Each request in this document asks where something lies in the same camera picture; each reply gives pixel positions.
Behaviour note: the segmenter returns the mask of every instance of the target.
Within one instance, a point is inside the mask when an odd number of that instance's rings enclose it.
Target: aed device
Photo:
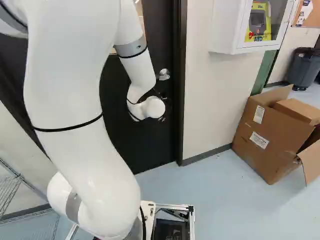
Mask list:
[[[271,41],[270,2],[253,1],[245,42]]]

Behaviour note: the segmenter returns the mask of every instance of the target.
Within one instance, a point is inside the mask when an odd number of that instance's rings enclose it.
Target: black door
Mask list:
[[[151,61],[158,74],[173,71],[173,2],[142,0],[136,2]],[[164,121],[147,118],[134,122],[128,114],[127,92],[130,79],[119,58],[110,55],[100,82],[100,97],[109,137],[133,173],[143,172],[174,160],[173,82],[157,81],[154,90],[166,103]]]
[[[174,2],[136,0],[155,73],[168,69],[173,76]],[[41,147],[23,104],[27,40],[0,34],[0,99],[30,137]],[[125,162],[136,174],[174,160],[173,79],[158,81],[154,92],[166,99],[165,120],[134,122],[126,98],[130,79],[119,58],[111,54],[101,75],[100,97],[109,137]],[[14,94],[6,95],[5,87]]]

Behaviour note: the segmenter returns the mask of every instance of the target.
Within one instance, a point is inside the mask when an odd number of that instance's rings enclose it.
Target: green wall trim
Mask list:
[[[251,95],[260,94],[266,85],[277,57],[277,50],[265,51]]]

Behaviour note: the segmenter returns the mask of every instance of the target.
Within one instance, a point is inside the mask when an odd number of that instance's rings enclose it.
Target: baseboard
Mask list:
[[[231,149],[231,143],[223,145],[223,146],[220,146],[220,147],[215,148],[215,149],[212,149],[210,151],[206,151],[206,152],[201,153],[199,155],[192,156],[192,157],[189,157],[187,159],[184,159],[180,166],[184,167],[184,166],[187,166],[189,164],[193,164],[193,163],[198,162],[198,161],[200,161],[202,159],[206,159],[208,157],[211,157],[213,155],[222,153],[222,152],[227,151],[229,149]]]
[[[25,215],[29,215],[29,214],[34,214],[40,211],[44,211],[44,210],[48,210],[51,209],[50,204],[44,204],[44,205],[39,205],[39,206],[35,206],[32,208],[28,208],[26,210],[21,210],[21,211],[16,211],[16,212],[12,212],[9,214],[5,214],[1,217],[1,221],[5,221],[5,220],[9,220],[9,219],[14,219],[14,218],[19,218]]]
[[[267,83],[264,88],[270,88],[270,87],[279,86],[279,85],[286,85],[286,83],[284,81]]]

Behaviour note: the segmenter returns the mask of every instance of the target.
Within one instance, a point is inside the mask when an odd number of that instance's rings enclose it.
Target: white robotic arm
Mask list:
[[[49,203],[102,240],[124,239],[141,222],[141,196],[103,120],[99,82],[113,45],[131,79],[127,106],[132,119],[159,118],[165,112],[156,96],[139,102],[156,77],[132,0],[1,3],[27,24],[24,102],[59,171],[48,186]]]

